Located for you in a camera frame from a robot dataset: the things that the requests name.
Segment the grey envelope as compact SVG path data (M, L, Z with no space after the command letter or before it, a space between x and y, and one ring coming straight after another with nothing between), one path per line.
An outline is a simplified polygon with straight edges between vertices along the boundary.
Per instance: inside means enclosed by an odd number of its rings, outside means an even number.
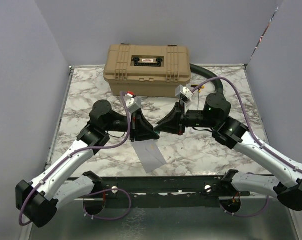
M147 174L167 164L154 140L134 141L131 144Z

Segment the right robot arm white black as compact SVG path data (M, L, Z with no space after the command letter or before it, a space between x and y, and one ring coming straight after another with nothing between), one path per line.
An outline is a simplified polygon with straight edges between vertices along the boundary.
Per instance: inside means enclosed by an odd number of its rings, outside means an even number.
M231 104L221 93L209 94L203 110L185 110L180 100L154 130L181 136L186 128L212 129L212 137L219 144L249 157L273 175L249 175L230 170L220 184L225 195L231 196L237 191L254 192L276 198L291 210L302 211L302 164L259 140L246 125L229 116L230 110Z

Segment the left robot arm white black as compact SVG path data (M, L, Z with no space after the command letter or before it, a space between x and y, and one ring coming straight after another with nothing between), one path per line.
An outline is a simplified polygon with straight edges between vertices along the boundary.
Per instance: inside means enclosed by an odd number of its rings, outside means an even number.
M120 100L125 115L115 112L107 100L95 102L89 121L64 155L30 182L22 180L16 185L15 202L21 226L28 225L23 222L23 217L27 217L29 223L41 228L63 205L85 195L97 197L102 186L94 173L84 173L72 183L65 184L65 181L99 151L119 148L127 141L159 139L143 115L141 99L132 95L128 100Z

